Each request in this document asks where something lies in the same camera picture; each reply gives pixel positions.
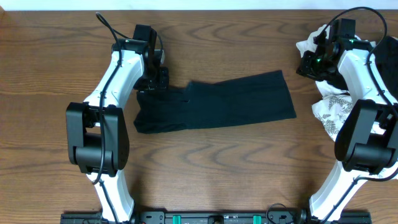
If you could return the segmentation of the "black t-shirt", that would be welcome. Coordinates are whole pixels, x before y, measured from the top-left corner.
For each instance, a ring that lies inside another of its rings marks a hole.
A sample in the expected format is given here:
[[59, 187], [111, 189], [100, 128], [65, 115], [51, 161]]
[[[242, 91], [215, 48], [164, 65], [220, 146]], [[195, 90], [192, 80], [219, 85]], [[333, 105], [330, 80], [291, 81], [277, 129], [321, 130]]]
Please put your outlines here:
[[208, 129], [296, 118], [280, 70], [218, 83], [137, 92], [139, 133]]

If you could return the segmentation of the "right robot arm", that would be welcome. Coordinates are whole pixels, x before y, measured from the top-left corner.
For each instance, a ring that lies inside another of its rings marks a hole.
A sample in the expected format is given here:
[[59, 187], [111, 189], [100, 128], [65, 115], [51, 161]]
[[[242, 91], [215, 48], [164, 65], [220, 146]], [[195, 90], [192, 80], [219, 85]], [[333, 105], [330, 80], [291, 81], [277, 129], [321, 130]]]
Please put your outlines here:
[[358, 38], [355, 27], [352, 19], [334, 19], [297, 43], [297, 73], [348, 91], [353, 102], [336, 134], [333, 169], [310, 197], [310, 223], [341, 223], [363, 184], [397, 178], [397, 100], [377, 70], [375, 46]]

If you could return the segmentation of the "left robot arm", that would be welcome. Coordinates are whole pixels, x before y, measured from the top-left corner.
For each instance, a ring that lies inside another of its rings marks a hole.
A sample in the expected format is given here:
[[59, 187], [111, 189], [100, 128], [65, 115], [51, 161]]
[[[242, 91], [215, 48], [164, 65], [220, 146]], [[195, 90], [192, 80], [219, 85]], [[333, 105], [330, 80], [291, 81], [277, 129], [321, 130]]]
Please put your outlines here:
[[98, 86], [83, 102], [68, 105], [69, 160], [92, 181], [102, 211], [65, 213], [61, 223], [134, 222], [134, 199], [124, 175], [130, 146], [124, 107], [133, 90], [168, 88], [169, 71], [162, 65], [164, 50], [155, 47], [158, 40], [147, 25], [137, 25], [131, 38], [116, 39]]

